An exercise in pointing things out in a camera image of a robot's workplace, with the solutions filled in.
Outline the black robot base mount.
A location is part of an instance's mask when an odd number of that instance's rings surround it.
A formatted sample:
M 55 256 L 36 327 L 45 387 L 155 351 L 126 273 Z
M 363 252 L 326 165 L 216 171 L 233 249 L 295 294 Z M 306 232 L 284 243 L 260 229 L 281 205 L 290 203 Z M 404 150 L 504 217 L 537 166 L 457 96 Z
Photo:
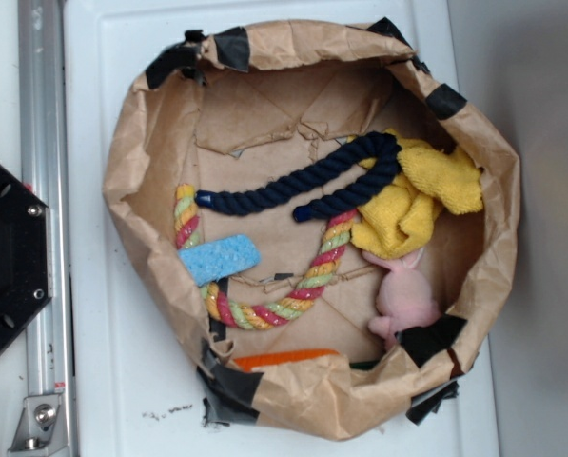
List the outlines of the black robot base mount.
M 0 165 L 0 355 L 50 300 L 48 216 Z

